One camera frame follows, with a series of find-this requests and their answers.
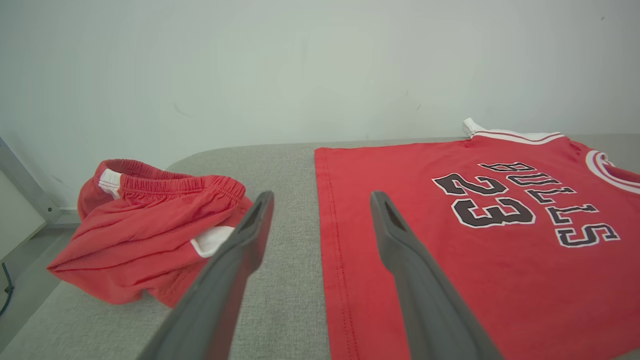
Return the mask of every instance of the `black number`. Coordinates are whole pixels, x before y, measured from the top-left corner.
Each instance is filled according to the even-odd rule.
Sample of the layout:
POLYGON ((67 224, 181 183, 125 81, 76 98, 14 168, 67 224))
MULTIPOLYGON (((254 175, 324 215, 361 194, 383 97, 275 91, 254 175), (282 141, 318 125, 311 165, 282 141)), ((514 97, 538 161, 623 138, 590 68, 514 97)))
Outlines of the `black number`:
POLYGON ((487 168, 489 170, 498 171, 498 172, 513 172, 513 171, 532 171, 536 170, 534 167, 530 167, 525 163, 510 163, 510 164, 478 164, 483 168, 487 168))
POLYGON ((460 223, 470 227, 533 224, 536 221, 536 215, 520 201, 510 197, 497 197, 496 200, 513 211, 505 213, 500 206, 488 206, 483 208, 486 215, 477 217, 474 210, 478 209, 478 205, 471 199, 458 199, 451 208, 460 223))
POLYGON ((486 176, 476 176, 476 180, 480 183, 486 183, 487 186, 472 184, 456 173, 432 180, 449 195, 468 195, 467 190, 471 190, 474 193, 488 196, 506 193, 509 190, 500 181, 486 176))
POLYGON ((566 229, 556 229, 556 234, 560 245, 564 247, 583 247, 596 245, 600 239, 604 241, 620 240, 616 231, 607 224, 589 224, 582 227, 583 238, 571 240, 571 235, 575 235, 572 227, 566 229))

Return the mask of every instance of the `red jersey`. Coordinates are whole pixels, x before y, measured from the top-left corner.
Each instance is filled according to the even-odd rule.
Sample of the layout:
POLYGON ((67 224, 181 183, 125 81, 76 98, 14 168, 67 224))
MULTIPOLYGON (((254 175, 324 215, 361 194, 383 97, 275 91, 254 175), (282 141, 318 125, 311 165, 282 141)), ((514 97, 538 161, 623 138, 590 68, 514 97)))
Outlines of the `red jersey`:
POLYGON ((369 196, 386 192, 506 359, 640 347, 640 176, 560 133, 316 150, 334 359, 409 359, 369 196))

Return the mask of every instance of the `floor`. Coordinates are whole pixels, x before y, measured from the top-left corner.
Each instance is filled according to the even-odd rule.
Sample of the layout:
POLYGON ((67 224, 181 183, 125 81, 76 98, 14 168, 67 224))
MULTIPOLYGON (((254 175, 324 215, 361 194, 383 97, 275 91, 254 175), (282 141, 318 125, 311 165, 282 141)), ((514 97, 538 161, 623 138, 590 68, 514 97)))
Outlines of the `floor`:
MULTIPOLYGON (((74 230, 44 229, 0 261, 5 263, 14 286, 9 306, 0 316, 0 352, 60 283, 47 271, 47 265, 69 243, 74 230)), ((6 277, 0 274, 0 304, 6 301, 3 290, 7 285, 6 277)))

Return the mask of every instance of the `stitching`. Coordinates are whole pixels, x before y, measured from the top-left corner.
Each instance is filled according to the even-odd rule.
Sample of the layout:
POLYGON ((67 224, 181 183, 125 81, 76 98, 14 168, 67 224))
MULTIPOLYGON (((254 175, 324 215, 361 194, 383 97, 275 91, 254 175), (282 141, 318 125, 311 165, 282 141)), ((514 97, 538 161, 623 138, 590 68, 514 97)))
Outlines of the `stitching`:
POLYGON ((186 271, 186 266, 184 268, 180 269, 180 274, 178 275, 178 277, 175 278, 175 280, 173 281, 173 283, 169 286, 169 288, 167 289, 168 291, 166 291, 163 295, 166 297, 173 297, 175 295, 175 292, 178 291, 178 287, 180 286, 180 283, 182 283, 182 281, 184 281, 184 278, 187 277, 187 271, 186 271))
POLYGON ((116 189, 116 190, 118 189, 117 186, 111 186, 111 185, 104 184, 104 183, 98 183, 98 186, 100 186, 100 185, 104 186, 105 188, 109 188, 109 189, 116 189))
MULTIPOLYGON (((333 185, 331 184, 331 175, 329 173, 329 163, 326 157, 326 149, 323 149, 323 155, 324 155, 324 165, 325 165, 325 169, 326 169, 326 173, 327 173, 327 180, 329 182, 329 194, 331 195, 331 201, 330 204, 333 204, 333 219, 335 222, 335 242, 337 243, 337 249, 338 249, 338 253, 340 254, 340 266, 342 267, 342 283, 343 283, 343 287, 344 287, 344 295, 346 297, 346 308, 347 308, 347 314, 349 315, 349 327, 351 328, 351 336, 353 337, 353 348, 355 350, 356 353, 356 359, 359 359, 360 356, 358 355, 358 342, 356 340, 356 334, 355 334, 355 330, 353 328, 353 318, 351 317, 351 305, 349 303, 349 293, 347 291, 347 284, 346 284, 346 276, 344 273, 344 261, 342 259, 342 249, 340 247, 340 231, 338 229, 338 216, 335 212, 335 198, 333 196, 333 185)), ((343 323, 346 323, 346 319, 344 318, 344 311, 342 312, 342 321, 343 323)), ((351 348, 349 346, 349 338, 347 337, 347 349, 349 350, 349 357, 351 357, 351 348)))
MULTIPOLYGON (((331 188, 331 180, 330 180, 330 176, 329 176, 329 168, 328 168, 328 164, 327 164, 327 160, 326 160, 326 153, 323 150, 323 162, 324 162, 324 172, 326 173, 326 182, 327 182, 327 187, 329 190, 329 194, 333 193, 333 190, 331 188)), ((327 199, 328 203, 329 203, 329 213, 331 214, 331 217, 334 222, 335 220, 333 219, 333 211, 331 209, 332 207, 332 200, 331 198, 327 199)), ((332 239, 332 243, 333 243, 333 257, 338 260, 338 256, 336 254, 336 250, 338 249, 338 246, 336 246, 335 244, 335 236, 333 235, 333 231, 331 232, 331 239, 332 239)), ((349 331, 347 330, 347 321, 346 321, 346 317, 344 316, 344 301, 342 299, 342 288, 340 286, 340 270, 338 269, 338 261, 336 261, 335 264, 335 276, 336 279, 338 280, 338 294, 340 295, 340 310, 342 311, 342 328, 344 329, 344 335, 345 335, 345 339, 346 339, 346 343, 347 343, 347 351, 349 354, 349 358, 351 358, 351 347, 349 346, 349 331)))
MULTIPOLYGON (((145 193, 145 194, 158 194, 158 195, 175 195, 175 194, 191 194, 191 193, 198 193, 198 192, 202 192, 206 189, 208 189, 210 186, 205 186, 203 188, 197 188, 197 189, 193 189, 193 190, 179 190, 179 191, 167 191, 167 192, 157 192, 157 191, 145 191, 145 190, 139 190, 139 189, 130 189, 127 188, 126 186, 122 186, 122 184, 114 184, 114 183, 110 183, 108 181, 99 179, 98 180, 98 184, 101 185, 105 185, 108 188, 118 188, 118 190, 127 190, 127 191, 132 191, 134 193, 145 193)), ((232 200, 237 200, 240 201, 241 197, 238 196, 237 194, 234 194, 224 188, 218 188, 218 191, 221 192, 222 194, 230 197, 232 200)))

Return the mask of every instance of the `elastic waistband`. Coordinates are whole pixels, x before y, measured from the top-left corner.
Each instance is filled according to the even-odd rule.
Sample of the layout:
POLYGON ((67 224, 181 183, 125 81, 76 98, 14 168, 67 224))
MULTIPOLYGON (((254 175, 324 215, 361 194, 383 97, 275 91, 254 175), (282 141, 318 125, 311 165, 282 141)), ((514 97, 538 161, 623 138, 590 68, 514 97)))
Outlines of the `elastic waistband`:
POLYGON ((173 197, 211 188, 238 201, 244 197, 244 185, 231 177, 179 174, 136 160, 105 160, 98 166, 93 180, 99 188, 116 199, 128 194, 173 197))

